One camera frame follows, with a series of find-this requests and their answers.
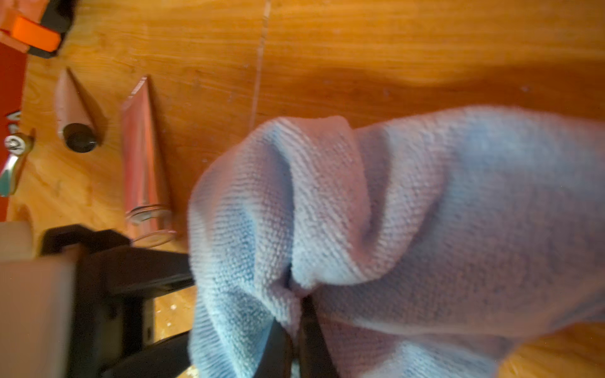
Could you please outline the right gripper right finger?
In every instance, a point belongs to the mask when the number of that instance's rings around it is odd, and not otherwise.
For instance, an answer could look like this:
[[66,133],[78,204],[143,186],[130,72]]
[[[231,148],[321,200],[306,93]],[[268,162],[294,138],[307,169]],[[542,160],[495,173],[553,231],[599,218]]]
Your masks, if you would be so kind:
[[299,325],[299,371],[302,378],[338,378],[311,297],[302,300]]

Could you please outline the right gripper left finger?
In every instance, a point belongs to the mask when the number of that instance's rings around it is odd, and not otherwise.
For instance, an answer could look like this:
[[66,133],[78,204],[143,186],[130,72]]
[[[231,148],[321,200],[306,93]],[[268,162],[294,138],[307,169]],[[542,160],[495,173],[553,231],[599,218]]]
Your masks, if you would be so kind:
[[292,340],[274,320],[266,335],[262,356],[253,378],[290,378],[293,361]]

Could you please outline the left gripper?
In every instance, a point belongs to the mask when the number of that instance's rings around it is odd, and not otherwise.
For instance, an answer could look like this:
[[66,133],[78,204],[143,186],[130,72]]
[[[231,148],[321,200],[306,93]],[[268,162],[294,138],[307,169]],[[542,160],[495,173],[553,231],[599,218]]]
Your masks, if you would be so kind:
[[44,257],[78,247],[67,377],[174,378],[192,364],[190,332],[153,343],[146,303],[195,285],[185,254],[134,247],[113,230],[69,225],[46,231]]

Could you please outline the pink translucent tube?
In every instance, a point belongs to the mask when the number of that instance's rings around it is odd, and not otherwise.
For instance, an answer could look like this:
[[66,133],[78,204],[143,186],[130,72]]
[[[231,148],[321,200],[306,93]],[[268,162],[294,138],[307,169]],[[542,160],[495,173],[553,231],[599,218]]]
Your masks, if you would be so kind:
[[148,77],[140,80],[122,107],[121,134],[127,236],[137,247],[161,246],[176,232]]

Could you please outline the blue microfiber cloth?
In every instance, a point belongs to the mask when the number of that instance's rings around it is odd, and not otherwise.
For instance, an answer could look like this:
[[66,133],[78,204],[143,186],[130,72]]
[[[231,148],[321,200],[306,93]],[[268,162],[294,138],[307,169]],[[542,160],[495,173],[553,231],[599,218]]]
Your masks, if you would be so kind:
[[311,297],[342,377],[490,377],[523,341],[604,318],[604,126],[280,117],[206,170],[187,225],[201,376],[253,376]]

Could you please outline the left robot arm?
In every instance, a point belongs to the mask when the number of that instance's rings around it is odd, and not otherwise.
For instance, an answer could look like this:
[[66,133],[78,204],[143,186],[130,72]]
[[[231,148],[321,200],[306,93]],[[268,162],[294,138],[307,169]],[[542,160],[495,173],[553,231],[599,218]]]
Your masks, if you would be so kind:
[[69,225],[35,251],[28,222],[2,223],[1,375],[181,375],[189,334],[155,341],[153,300],[193,280],[187,256],[164,242]]

